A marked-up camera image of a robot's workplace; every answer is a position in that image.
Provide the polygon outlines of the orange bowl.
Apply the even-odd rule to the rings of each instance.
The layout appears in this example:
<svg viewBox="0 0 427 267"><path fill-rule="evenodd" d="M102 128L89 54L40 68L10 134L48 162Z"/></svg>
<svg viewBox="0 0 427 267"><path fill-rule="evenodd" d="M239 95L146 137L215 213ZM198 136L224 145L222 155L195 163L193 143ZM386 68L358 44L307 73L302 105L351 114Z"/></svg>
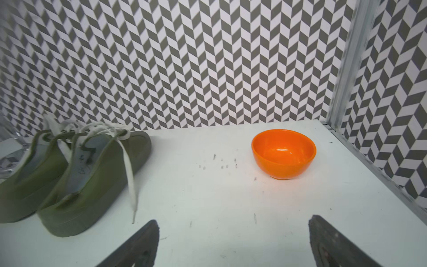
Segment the orange bowl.
<svg viewBox="0 0 427 267"><path fill-rule="evenodd" d="M293 179L307 170L317 154L314 142L302 133L272 129L257 134L251 142L258 167L277 180Z"/></svg>

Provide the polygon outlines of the grey-blue insole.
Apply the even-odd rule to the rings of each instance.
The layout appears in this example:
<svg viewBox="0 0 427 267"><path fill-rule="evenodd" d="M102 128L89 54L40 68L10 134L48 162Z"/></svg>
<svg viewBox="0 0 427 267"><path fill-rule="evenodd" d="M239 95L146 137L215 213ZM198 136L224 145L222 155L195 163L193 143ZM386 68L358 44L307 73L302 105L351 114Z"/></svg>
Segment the grey-blue insole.
<svg viewBox="0 0 427 267"><path fill-rule="evenodd" d="M51 131L43 130L32 139L29 149L24 153L23 158L18 163L14 171L17 175L16 182L22 182L39 166L44 159L47 147L50 143Z"/></svg>
<svg viewBox="0 0 427 267"><path fill-rule="evenodd" d="M77 144L72 157L71 170L65 186L65 195L76 194L81 191L91 178L91 172L109 138L103 135L77 138Z"/></svg>

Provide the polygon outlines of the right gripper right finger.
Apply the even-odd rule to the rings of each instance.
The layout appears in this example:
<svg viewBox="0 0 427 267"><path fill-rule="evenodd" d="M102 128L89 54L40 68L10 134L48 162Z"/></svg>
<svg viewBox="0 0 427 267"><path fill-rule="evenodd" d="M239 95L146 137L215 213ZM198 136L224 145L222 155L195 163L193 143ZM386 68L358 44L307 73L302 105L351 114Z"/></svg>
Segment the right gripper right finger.
<svg viewBox="0 0 427 267"><path fill-rule="evenodd" d="M318 267L378 267L346 236L320 215L309 220L311 250Z"/></svg>

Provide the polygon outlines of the olive green shoe with laces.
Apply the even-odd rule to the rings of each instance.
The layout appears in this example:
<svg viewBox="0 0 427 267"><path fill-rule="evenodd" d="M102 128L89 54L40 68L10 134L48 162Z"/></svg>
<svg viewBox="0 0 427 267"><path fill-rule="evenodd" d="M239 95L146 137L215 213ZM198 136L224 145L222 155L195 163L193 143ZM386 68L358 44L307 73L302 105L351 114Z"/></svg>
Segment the olive green shoe with laces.
<svg viewBox="0 0 427 267"><path fill-rule="evenodd" d="M16 182L13 171L1 183L2 224L20 221L36 212L67 169L72 156L71 139L82 127L78 121L68 119L59 123L52 114L44 114L41 131L51 131L44 159L22 182Z"/></svg>

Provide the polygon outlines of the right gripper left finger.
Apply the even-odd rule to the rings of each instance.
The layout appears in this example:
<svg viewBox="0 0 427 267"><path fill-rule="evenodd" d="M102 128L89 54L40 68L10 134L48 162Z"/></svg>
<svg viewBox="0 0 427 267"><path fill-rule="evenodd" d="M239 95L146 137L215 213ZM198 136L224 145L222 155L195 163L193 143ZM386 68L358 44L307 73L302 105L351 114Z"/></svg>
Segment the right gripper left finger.
<svg viewBox="0 0 427 267"><path fill-rule="evenodd" d="M153 267L159 240L160 228L157 221L150 220L97 266Z"/></svg>

